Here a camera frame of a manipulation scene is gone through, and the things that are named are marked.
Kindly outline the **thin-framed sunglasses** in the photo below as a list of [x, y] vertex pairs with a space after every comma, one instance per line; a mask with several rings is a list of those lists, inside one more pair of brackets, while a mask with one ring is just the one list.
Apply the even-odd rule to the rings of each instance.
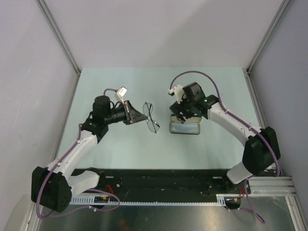
[[149, 128], [149, 130], [153, 133], [157, 133], [160, 129], [160, 125], [157, 121], [153, 120], [152, 118], [152, 112], [153, 112], [153, 105], [151, 103], [145, 102], [143, 105], [143, 113], [147, 117], [146, 123]]

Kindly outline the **light blue cleaning cloth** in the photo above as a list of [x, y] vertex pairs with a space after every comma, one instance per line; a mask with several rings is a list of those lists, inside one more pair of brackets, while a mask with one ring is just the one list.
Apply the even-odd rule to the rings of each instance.
[[178, 134], [199, 134], [200, 126], [198, 123], [172, 123], [170, 132]]

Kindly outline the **black glasses case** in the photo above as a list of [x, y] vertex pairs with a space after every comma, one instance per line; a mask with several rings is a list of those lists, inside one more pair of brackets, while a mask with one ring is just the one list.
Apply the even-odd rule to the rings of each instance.
[[199, 135], [201, 131], [202, 118], [194, 115], [191, 118], [185, 119], [184, 123], [176, 118], [174, 114], [170, 116], [170, 133], [172, 134], [186, 134], [186, 135]]

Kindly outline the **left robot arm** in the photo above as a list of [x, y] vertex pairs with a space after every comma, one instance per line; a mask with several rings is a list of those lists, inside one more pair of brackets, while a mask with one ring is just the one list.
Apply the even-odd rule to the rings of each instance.
[[32, 172], [31, 200], [36, 203], [39, 218], [40, 206], [51, 211], [63, 212], [75, 196], [93, 189], [102, 192], [106, 188], [105, 172], [94, 167], [73, 176], [77, 163], [103, 139], [109, 125], [123, 122], [132, 125], [147, 120], [126, 100], [112, 103], [107, 96], [98, 96], [92, 111], [84, 123], [78, 126], [78, 135], [67, 151], [46, 167], [36, 167]]

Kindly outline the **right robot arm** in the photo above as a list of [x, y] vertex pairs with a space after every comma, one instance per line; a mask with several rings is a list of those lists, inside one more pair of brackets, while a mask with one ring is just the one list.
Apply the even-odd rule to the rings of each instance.
[[205, 96], [198, 83], [185, 87], [175, 85], [168, 93], [176, 98], [170, 110], [180, 123], [183, 124], [196, 115], [204, 117], [222, 126], [244, 146], [241, 162], [231, 168], [226, 174], [227, 178], [222, 181], [225, 192], [235, 192], [241, 181], [258, 175], [280, 159], [278, 140], [273, 128], [261, 128], [243, 121], [225, 107], [217, 96]]

